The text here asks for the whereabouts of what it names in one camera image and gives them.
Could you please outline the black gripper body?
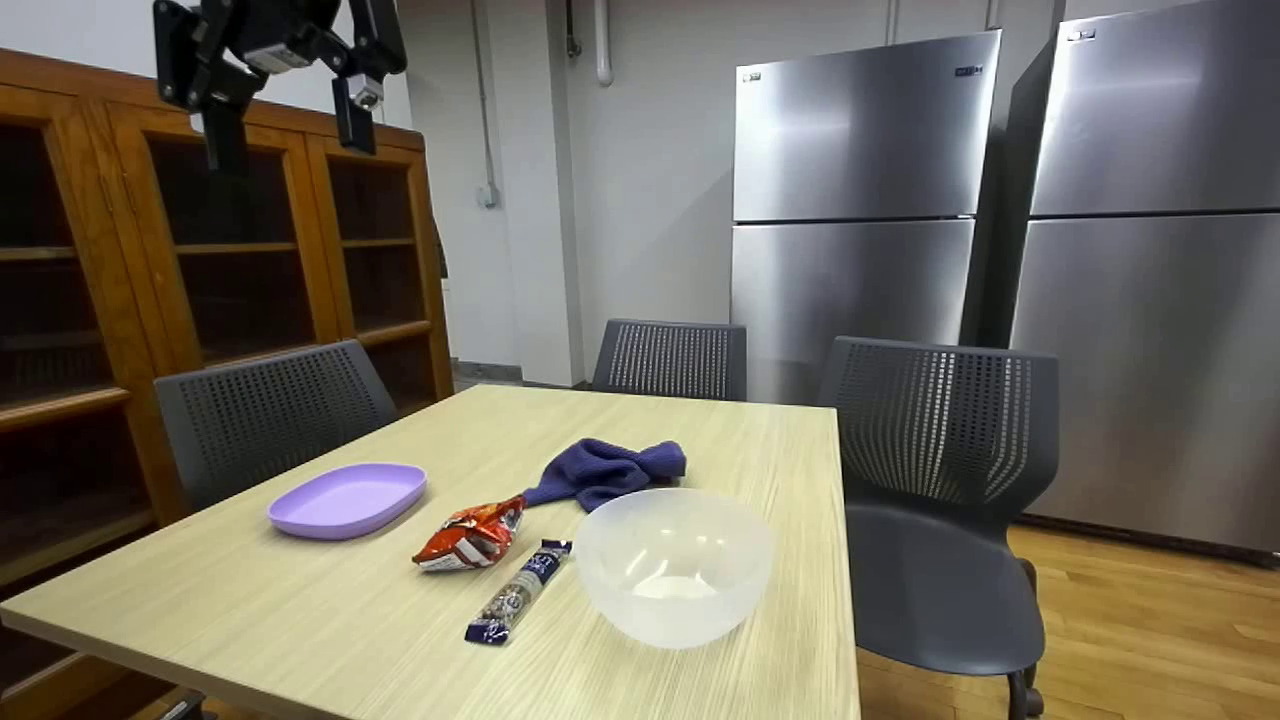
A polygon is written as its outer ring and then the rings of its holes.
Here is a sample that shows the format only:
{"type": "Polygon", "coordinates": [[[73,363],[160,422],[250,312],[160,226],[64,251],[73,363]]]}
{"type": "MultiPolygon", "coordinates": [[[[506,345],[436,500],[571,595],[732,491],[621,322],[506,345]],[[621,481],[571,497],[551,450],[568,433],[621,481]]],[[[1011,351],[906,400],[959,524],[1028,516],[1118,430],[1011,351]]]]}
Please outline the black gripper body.
{"type": "Polygon", "coordinates": [[[158,91],[244,108],[272,77],[330,66],[382,86],[410,69],[392,0],[154,0],[158,91]]]}

